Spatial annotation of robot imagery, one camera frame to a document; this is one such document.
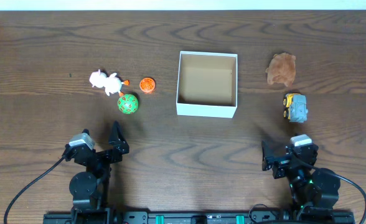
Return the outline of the green numbered ball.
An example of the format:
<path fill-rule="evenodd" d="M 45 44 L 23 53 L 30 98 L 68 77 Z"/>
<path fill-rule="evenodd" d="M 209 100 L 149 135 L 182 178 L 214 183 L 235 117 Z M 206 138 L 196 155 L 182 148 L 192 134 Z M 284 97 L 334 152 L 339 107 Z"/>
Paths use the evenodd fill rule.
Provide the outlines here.
<path fill-rule="evenodd" d="M 139 108 L 139 101 L 133 94 L 125 94 L 118 99 L 118 109 L 123 114 L 133 114 Z"/>

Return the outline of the yellow grey toy truck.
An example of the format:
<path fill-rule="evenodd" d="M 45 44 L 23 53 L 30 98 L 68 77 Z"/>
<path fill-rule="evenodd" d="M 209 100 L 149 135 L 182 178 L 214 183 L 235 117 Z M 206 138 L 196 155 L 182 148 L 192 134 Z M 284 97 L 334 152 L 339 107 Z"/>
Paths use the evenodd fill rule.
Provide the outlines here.
<path fill-rule="evenodd" d="M 292 123 L 304 123 L 307 120 L 306 96 L 299 93 L 287 93 L 283 98 L 283 117 Z"/>

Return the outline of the white toy duck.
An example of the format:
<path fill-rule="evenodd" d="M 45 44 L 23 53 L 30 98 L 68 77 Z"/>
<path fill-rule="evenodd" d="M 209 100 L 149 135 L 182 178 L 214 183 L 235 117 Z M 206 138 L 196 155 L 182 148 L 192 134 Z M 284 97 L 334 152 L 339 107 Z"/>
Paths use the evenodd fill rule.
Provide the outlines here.
<path fill-rule="evenodd" d="M 92 87 L 104 88 L 107 96 L 111 94 L 118 93 L 119 96 L 124 96 L 124 93 L 121 91 L 123 85 L 129 86 L 129 80 L 122 81 L 117 73 L 112 73 L 107 76 L 106 73 L 101 70 L 97 70 L 96 72 L 92 72 L 89 77 L 89 82 Z"/>

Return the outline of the orange round toy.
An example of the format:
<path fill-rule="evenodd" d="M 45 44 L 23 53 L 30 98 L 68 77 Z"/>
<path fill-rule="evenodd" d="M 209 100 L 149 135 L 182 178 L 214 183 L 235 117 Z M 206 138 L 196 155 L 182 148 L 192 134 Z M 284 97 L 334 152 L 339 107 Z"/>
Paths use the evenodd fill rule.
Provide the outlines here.
<path fill-rule="evenodd" d="M 150 94 L 155 90 L 156 82 L 154 79 L 146 77 L 140 81 L 139 87 L 144 93 Z"/>

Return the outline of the brown plush toy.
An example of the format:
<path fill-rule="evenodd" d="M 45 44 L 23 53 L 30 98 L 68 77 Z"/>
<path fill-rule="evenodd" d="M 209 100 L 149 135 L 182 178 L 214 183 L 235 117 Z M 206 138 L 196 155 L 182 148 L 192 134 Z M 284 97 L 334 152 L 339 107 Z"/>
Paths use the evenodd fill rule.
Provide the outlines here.
<path fill-rule="evenodd" d="M 279 83 L 290 87 L 296 76 L 296 56 L 288 53 L 274 54 L 265 72 L 269 85 Z"/>

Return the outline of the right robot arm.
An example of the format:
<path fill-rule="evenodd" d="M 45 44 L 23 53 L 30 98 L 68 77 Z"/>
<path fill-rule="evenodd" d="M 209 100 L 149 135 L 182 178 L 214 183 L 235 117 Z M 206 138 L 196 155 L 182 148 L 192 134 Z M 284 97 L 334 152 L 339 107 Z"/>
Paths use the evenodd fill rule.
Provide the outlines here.
<path fill-rule="evenodd" d="M 286 178 L 289 183 L 294 216 L 321 216 L 330 219 L 329 211 L 339 199 L 340 179 L 329 169 L 314 167 L 319 147 L 307 135 L 291 138 L 282 149 L 261 143 L 262 170 L 272 170 L 274 179 Z"/>

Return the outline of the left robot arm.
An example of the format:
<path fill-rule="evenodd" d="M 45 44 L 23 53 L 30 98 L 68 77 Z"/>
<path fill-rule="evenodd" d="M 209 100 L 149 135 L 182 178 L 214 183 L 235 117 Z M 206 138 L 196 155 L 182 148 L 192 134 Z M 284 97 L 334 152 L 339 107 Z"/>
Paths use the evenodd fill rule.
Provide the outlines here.
<path fill-rule="evenodd" d="M 107 202 L 111 165 L 121 162 L 123 155 L 129 153 L 129 145 L 116 121 L 108 142 L 111 149 L 97 152 L 89 130 L 84 129 L 65 146 L 62 157 L 86 168 L 69 183 L 73 196 L 72 223 L 119 223 L 121 220 Z"/>

